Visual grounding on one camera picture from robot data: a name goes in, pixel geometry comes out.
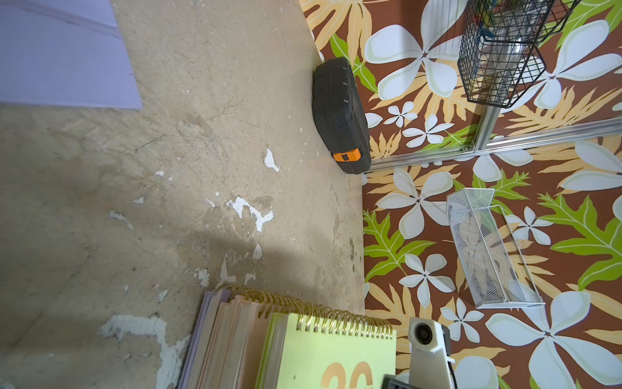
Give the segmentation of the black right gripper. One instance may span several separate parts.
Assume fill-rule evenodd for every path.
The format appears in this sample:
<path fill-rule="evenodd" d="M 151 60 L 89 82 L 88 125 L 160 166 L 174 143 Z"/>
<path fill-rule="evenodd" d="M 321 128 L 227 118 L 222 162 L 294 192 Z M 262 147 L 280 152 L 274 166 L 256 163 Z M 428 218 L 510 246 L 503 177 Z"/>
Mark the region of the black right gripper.
<path fill-rule="evenodd" d="M 411 386 L 395 376 L 386 374 L 382 381 L 382 389 L 411 389 Z"/>

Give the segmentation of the green 2026 desk calendar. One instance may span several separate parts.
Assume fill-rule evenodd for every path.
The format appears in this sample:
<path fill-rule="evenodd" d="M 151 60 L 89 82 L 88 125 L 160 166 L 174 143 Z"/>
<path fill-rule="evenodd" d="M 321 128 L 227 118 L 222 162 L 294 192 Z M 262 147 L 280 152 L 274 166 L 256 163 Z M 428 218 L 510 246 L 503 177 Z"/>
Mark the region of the green 2026 desk calendar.
<path fill-rule="evenodd" d="M 257 388 L 381 388 L 396 369 L 387 321 L 277 313 L 271 316 Z"/>

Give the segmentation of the pink 2026 desk calendar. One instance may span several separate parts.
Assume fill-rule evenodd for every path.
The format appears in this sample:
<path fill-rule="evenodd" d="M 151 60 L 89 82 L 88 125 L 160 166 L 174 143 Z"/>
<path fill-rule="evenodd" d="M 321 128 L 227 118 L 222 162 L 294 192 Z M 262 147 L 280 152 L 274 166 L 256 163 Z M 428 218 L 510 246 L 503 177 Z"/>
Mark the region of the pink 2026 desk calendar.
<path fill-rule="evenodd" d="M 254 388 L 269 309 L 264 295 L 229 284 L 207 293 L 187 364 L 189 388 Z"/>

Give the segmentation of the purple desk calendar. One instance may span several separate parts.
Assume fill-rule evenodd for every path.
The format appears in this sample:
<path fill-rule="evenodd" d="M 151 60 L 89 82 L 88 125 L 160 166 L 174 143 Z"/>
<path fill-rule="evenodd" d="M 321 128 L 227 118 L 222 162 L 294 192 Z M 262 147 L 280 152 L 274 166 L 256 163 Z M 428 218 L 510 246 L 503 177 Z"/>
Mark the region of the purple desk calendar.
<path fill-rule="evenodd" d="M 3 1 L 1 102 L 140 110 L 109 1 Z"/>

